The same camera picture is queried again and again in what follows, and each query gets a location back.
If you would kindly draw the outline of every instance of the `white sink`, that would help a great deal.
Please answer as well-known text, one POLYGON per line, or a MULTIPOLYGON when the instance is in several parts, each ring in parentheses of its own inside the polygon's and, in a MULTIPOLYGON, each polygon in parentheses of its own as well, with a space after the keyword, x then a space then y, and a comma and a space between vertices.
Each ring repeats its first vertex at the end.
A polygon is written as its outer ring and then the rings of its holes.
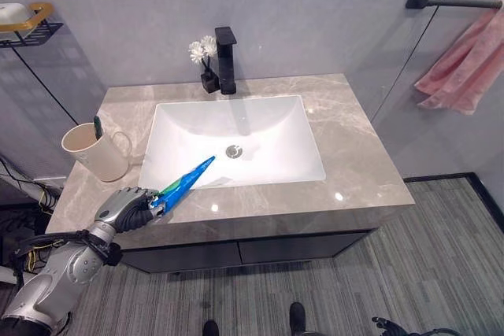
POLYGON ((208 157, 194 188, 324 180, 301 96, 158 104, 139 186, 164 189, 208 157))

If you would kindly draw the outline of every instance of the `shoe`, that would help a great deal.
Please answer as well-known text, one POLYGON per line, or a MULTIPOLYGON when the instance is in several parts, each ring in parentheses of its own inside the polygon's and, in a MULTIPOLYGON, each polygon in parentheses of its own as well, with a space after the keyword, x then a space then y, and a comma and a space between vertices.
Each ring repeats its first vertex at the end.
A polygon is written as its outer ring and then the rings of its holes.
POLYGON ((219 336, 219 327, 213 320, 207 320, 203 326, 203 336, 219 336))
POLYGON ((305 308, 299 302, 294 302, 289 308, 289 324, 292 336, 306 331, 305 308))

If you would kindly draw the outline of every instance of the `towel bar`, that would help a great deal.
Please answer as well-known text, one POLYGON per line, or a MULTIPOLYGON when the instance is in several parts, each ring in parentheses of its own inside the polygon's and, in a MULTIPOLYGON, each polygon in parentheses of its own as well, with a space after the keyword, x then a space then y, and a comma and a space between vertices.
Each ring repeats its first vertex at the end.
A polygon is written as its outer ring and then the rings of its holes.
POLYGON ((501 9, 502 1, 482 2, 478 0, 408 0, 407 9, 423 9, 430 6, 475 7, 501 9))

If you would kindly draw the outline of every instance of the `towel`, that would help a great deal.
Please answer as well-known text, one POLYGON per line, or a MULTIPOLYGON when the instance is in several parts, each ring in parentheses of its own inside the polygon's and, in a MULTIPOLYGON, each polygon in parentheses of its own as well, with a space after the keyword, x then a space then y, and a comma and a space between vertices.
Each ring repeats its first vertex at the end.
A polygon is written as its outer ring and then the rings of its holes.
POLYGON ((471 115, 504 70, 504 6, 481 15, 415 87, 429 94, 422 108, 471 115))

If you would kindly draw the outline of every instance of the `soap holder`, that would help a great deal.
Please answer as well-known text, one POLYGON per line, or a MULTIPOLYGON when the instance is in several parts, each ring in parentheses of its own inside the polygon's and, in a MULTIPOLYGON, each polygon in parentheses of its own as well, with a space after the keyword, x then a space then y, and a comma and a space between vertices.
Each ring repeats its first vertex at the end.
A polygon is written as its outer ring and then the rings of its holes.
POLYGON ((0 25, 0 31, 13 32, 16 34, 17 41, 0 41, 1 48, 22 47, 22 46, 40 46, 63 26, 63 23, 50 23, 47 17, 54 12, 54 7, 50 3, 32 3, 30 9, 35 15, 24 23, 3 24, 0 25), (31 31, 27 37, 23 37, 21 32, 31 31))

